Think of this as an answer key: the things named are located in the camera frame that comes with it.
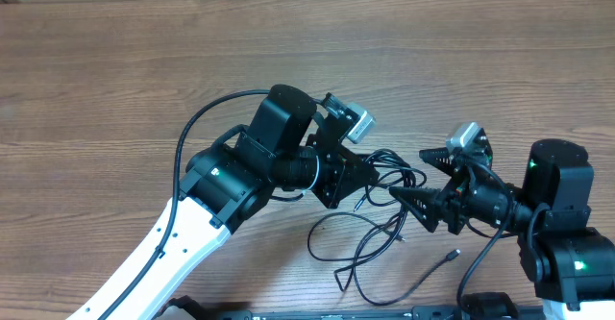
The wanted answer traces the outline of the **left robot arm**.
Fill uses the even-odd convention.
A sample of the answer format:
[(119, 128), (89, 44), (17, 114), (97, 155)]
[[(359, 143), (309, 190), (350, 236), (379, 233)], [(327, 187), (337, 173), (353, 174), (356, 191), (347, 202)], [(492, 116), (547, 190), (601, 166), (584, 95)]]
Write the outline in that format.
[[(238, 124), (182, 162), (185, 139), (207, 111), (259, 96), (250, 124)], [(185, 278), (271, 200), (276, 189), (312, 193), (326, 208), (374, 185), (375, 167), (343, 144), (376, 124), (356, 103), (316, 99), (288, 85), (215, 99), (186, 123), (177, 142), (172, 196), (155, 225), (74, 319), (152, 319)]]

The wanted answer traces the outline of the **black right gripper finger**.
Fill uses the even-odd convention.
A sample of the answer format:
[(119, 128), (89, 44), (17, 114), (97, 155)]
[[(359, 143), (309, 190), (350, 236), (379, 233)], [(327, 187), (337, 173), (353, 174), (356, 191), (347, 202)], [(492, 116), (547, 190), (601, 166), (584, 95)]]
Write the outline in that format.
[(455, 173), (455, 165), (446, 147), (420, 150), (419, 158), (448, 176)]
[(392, 186), (389, 194), (400, 202), (423, 227), (434, 233), (443, 218), (442, 204), (438, 199), (441, 191), (435, 188)]

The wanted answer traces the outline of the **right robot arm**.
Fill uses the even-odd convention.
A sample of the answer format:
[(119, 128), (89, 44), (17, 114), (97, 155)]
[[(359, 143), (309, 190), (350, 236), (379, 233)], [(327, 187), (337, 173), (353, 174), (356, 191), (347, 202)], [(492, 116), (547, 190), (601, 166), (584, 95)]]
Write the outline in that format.
[(614, 316), (614, 244), (589, 226), (594, 169), (587, 151), (562, 139), (534, 142), (521, 186), (492, 169), (484, 136), (419, 153), (449, 176), (441, 188), (392, 187), (398, 200), (429, 232), (441, 223), (459, 234), (477, 219), (495, 229), (457, 289), (460, 310), (472, 319), (521, 319), (525, 313), (504, 293), (465, 293), (465, 285), (495, 243), (511, 234), (520, 264), (543, 302), (547, 319)]

